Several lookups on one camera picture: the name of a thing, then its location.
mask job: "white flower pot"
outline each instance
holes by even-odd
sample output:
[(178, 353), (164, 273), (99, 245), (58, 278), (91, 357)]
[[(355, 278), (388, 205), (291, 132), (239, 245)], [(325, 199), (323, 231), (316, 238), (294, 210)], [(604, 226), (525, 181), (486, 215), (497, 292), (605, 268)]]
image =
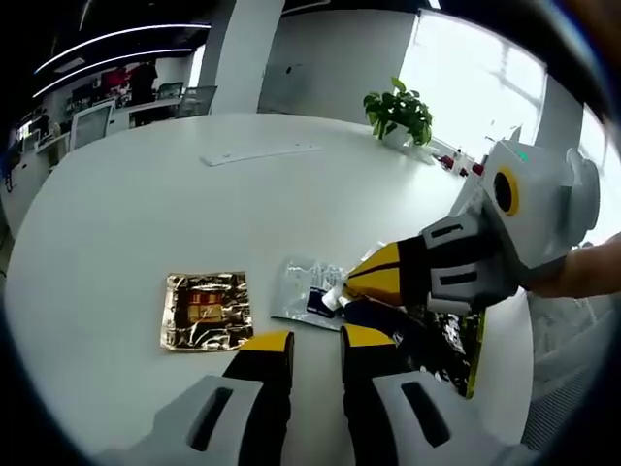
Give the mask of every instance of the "white flower pot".
[(397, 128), (390, 134), (384, 134), (381, 141), (390, 149), (403, 150), (409, 139), (408, 129), (402, 124), (398, 124)]

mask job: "desk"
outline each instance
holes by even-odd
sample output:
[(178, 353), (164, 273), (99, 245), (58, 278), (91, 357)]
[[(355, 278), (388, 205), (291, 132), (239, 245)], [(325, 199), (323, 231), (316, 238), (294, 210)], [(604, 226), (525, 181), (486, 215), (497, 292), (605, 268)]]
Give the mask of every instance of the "desk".
[(13, 169), (13, 190), (0, 184), (0, 200), (11, 235), (15, 238), (30, 204), (43, 186), (49, 169), (62, 159), (69, 148), (69, 134), (46, 141), (35, 150), (25, 152)]
[(129, 129), (129, 117), (130, 114), (134, 114), (136, 112), (141, 112), (143, 110), (150, 109), (158, 109), (161, 107), (171, 107), (181, 103), (181, 98), (174, 99), (162, 99), (156, 100), (154, 102), (148, 102), (146, 104), (134, 105), (131, 107), (123, 107), (122, 109), (116, 109), (113, 111), (113, 114), (110, 118), (110, 122), (108, 123), (108, 132), (106, 136), (110, 136), (119, 131), (124, 131), (125, 129)]
[[(208, 167), (233, 150), (323, 150)], [(88, 453), (138, 442), (153, 415), (233, 352), (159, 347), (169, 272), (243, 270), (257, 333), (296, 333), (282, 464), (353, 464), (339, 334), (270, 318), (288, 254), (343, 267), (377, 241), (445, 216), (463, 181), (385, 148), (368, 126), (280, 115), (160, 121), (84, 146), (33, 202), (8, 271), (6, 307), (25, 368)], [(523, 296), (489, 312), (477, 395), (484, 424), (519, 440), (532, 335)]]

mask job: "white pillar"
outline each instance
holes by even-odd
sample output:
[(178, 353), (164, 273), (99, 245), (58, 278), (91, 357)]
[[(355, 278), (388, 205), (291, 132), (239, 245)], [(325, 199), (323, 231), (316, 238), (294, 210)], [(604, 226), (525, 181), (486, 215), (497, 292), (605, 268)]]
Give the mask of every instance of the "white pillar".
[(547, 76), (545, 98), (535, 145), (567, 152), (580, 142), (583, 107), (554, 78)]
[(212, 114), (255, 113), (284, 0), (221, 3), (213, 17), (199, 85), (217, 85)]

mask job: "person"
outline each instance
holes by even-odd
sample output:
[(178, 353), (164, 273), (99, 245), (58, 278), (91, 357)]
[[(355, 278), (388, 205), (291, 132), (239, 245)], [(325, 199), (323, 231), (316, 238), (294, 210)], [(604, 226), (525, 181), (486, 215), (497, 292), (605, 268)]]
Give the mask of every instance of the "person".
[[(134, 69), (129, 79), (129, 86), (132, 90), (131, 104), (140, 105), (153, 102), (153, 82), (157, 79), (157, 71), (155, 70), (155, 60), (141, 63)], [(135, 113), (134, 119), (136, 126), (143, 126), (149, 123), (149, 110)]]
[(551, 277), (531, 283), (542, 298), (587, 298), (621, 292), (621, 232), (604, 244), (572, 250)]

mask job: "window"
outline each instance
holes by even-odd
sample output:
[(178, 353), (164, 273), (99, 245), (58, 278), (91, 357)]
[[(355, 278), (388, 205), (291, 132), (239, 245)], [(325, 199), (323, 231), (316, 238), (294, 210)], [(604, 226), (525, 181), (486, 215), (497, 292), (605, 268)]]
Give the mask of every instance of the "window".
[(580, 152), (601, 169), (604, 165), (607, 136), (604, 127), (591, 109), (584, 106), (582, 130), (580, 131)]
[(30, 125), (31, 124), (32, 124), (32, 119), (22, 124), (22, 126), (17, 130), (17, 139), (19, 141), (30, 136)]
[(600, 215), (586, 240), (601, 244), (621, 231), (621, 160), (619, 153), (593, 111), (584, 107), (579, 150), (593, 160), (600, 172)]
[(518, 127), (521, 142), (535, 140), (544, 67), (490, 31), (422, 12), (412, 28), (399, 79), (418, 90), (429, 106), (434, 137), (476, 160)]
[(190, 69), (190, 79), (188, 87), (196, 87), (201, 77), (201, 68), (203, 67), (203, 55), (205, 54), (205, 46), (199, 47), (192, 55), (192, 68)]

